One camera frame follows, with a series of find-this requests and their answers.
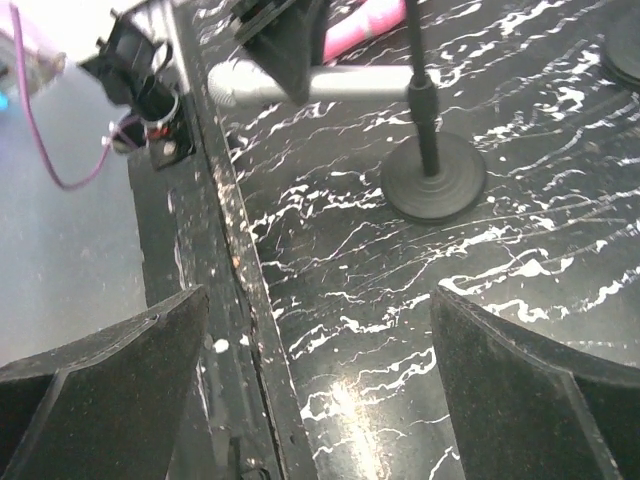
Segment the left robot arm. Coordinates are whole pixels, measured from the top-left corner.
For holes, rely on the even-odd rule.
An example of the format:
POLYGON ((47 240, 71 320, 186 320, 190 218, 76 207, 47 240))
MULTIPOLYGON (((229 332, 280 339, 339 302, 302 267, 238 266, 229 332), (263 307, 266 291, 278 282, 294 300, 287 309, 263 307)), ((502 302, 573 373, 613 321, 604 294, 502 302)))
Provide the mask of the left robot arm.
MULTIPOLYGON (((296 105, 309 100, 311 72, 323 62, 329 7, 327 1, 236 1, 231 6, 234 39, 296 105)), ((162 44, 134 23, 134 13, 112 14, 108 39, 97 41, 97 54, 83 67, 113 104, 130 107, 153 167, 162 170, 195 152, 194 133, 184 93, 161 79, 168 64, 152 65, 162 44)))

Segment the silver microphone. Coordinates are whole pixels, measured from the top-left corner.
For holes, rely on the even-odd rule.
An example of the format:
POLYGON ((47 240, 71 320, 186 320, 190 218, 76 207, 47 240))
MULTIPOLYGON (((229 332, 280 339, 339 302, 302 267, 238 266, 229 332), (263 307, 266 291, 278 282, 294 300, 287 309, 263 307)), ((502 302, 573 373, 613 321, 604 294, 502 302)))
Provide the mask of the silver microphone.
POLYGON ((274 103, 305 105, 315 102, 407 101, 413 72, 408 65, 313 67, 309 90, 300 100, 249 60, 222 62, 211 68, 207 88, 214 102, 225 108, 274 103))

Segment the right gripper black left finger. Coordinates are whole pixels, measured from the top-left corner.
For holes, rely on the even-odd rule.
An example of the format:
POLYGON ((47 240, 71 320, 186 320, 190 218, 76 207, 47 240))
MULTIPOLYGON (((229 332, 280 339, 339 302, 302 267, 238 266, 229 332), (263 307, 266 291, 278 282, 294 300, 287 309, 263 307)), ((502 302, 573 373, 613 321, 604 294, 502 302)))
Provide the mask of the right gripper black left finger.
POLYGON ((196 286, 3 366, 2 478, 164 478, 208 312, 196 286))

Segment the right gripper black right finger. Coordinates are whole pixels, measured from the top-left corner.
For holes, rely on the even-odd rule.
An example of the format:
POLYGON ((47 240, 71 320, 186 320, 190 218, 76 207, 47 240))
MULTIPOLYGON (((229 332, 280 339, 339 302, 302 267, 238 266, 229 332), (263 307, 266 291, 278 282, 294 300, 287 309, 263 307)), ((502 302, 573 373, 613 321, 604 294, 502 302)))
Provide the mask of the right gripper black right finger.
POLYGON ((636 479, 639 371, 438 287, 437 365, 468 479, 636 479))

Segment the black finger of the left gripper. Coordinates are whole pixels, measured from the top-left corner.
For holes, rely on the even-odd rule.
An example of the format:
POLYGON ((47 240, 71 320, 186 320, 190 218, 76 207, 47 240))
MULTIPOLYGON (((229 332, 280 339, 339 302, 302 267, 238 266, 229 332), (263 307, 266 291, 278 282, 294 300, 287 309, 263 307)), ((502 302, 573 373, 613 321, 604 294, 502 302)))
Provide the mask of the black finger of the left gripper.
POLYGON ((234 38, 294 104, 310 98, 311 69, 324 63, 325 0, 239 0, 234 38))

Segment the round base stand with clip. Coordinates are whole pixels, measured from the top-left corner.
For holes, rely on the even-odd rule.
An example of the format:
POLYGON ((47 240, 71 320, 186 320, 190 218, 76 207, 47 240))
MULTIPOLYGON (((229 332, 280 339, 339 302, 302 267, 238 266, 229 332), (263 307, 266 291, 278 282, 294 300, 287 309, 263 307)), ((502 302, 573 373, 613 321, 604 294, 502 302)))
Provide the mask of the round base stand with clip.
POLYGON ((617 83, 639 91, 639 18, 621 18, 605 36, 602 64, 617 83))

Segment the round base stand with scissor clamp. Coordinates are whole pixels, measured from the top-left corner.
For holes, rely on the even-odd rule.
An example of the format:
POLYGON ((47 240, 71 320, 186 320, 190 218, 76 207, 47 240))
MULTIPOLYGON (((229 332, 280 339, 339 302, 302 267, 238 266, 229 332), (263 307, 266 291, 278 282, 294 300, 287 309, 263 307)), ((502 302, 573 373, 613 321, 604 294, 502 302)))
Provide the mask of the round base stand with scissor clamp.
POLYGON ((419 6, 407 1, 405 8, 413 70, 408 104, 416 134, 382 162, 381 189, 387 203, 404 218, 442 224, 478 203, 486 184, 486 165, 467 140, 436 130, 438 95, 425 70, 419 6))

